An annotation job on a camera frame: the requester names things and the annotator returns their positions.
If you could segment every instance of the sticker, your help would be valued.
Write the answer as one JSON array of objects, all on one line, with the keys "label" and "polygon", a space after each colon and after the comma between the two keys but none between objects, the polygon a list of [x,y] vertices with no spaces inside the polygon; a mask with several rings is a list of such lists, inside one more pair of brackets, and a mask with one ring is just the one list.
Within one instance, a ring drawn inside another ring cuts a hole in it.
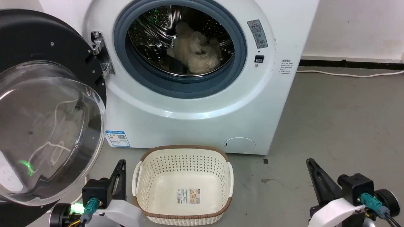
[{"label": "sticker", "polygon": [[280,63],[279,73],[284,75],[290,75],[292,73],[294,63],[291,60],[282,60]]},{"label": "sticker", "polygon": [[252,35],[254,36],[255,43],[257,44],[257,48],[268,47],[267,37],[265,36],[264,29],[261,26],[261,22],[259,20],[253,20],[247,22]]},{"label": "sticker", "polygon": [[177,204],[199,204],[200,189],[179,188],[177,190]]},{"label": "sticker", "polygon": [[4,154],[0,151],[0,184],[12,192],[20,192],[24,185],[20,178],[15,174],[14,169],[7,161]]},{"label": "sticker", "polygon": [[106,131],[108,139],[114,147],[130,147],[125,132],[122,131]]}]

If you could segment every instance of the washing machine door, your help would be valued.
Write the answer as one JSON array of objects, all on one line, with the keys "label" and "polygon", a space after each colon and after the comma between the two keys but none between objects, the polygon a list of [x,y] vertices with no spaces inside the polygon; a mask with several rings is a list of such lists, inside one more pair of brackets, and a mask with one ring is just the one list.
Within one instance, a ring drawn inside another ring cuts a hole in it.
[{"label": "washing machine door", "polygon": [[92,47],[63,21],[36,11],[0,11],[0,59],[1,220],[24,226],[94,164],[105,83]]}]

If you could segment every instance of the product label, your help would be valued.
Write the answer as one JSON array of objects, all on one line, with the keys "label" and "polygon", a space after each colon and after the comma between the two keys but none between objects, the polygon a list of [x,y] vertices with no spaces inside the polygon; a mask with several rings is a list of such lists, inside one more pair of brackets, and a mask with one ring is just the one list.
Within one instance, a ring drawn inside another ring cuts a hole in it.
[{"label": "product label", "polygon": [[268,47],[267,37],[265,36],[264,29],[261,26],[261,22],[259,20],[248,21],[248,26],[254,36],[255,43],[257,44],[257,48]]},{"label": "product label", "polygon": [[177,190],[177,204],[199,204],[200,189],[179,188]]},{"label": "product label", "polygon": [[106,131],[108,139],[114,147],[130,147],[128,138],[123,131]]},{"label": "product label", "polygon": [[291,60],[284,59],[280,64],[279,73],[288,75],[292,73],[294,63]]}]

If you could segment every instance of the warning label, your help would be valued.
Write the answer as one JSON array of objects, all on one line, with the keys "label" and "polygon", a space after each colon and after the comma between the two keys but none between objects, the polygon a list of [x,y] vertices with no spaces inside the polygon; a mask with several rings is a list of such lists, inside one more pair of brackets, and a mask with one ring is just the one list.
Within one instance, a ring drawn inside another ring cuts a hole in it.
[{"label": "warning label", "polygon": [[264,29],[261,26],[261,22],[259,20],[249,21],[247,22],[252,35],[254,36],[255,43],[257,44],[257,48],[268,47],[267,37],[265,36]]},{"label": "warning label", "polygon": [[294,63],[291,60],[284,59],[280,64],[279,74],[288,75],[292,73]]}]

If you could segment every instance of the blue label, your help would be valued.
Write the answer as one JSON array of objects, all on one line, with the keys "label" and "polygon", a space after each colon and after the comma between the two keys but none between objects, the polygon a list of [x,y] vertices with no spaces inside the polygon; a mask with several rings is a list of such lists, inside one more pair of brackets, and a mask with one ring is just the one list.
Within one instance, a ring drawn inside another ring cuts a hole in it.
[{"label": "blue label", "polygon": [[107,137],[113,147],[130,147],[128,138],[123,131],[106,131]]}]

